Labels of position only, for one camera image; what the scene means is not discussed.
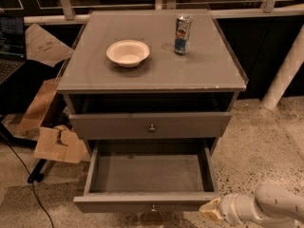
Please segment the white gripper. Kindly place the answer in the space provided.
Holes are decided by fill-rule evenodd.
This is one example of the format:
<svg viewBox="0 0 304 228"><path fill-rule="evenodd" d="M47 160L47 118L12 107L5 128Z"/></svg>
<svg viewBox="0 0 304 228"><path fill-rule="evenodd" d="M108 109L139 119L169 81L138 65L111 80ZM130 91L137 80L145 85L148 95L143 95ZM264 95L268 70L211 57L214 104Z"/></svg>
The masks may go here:
<svg viewBox="0 0 304 228"><path fill-rule="evenodd" d="M199 208L200 214L215 222L222 217L230 224L243 224L253 221L255 202L253 196L229 194L220 199L213 199Z"/></svg>

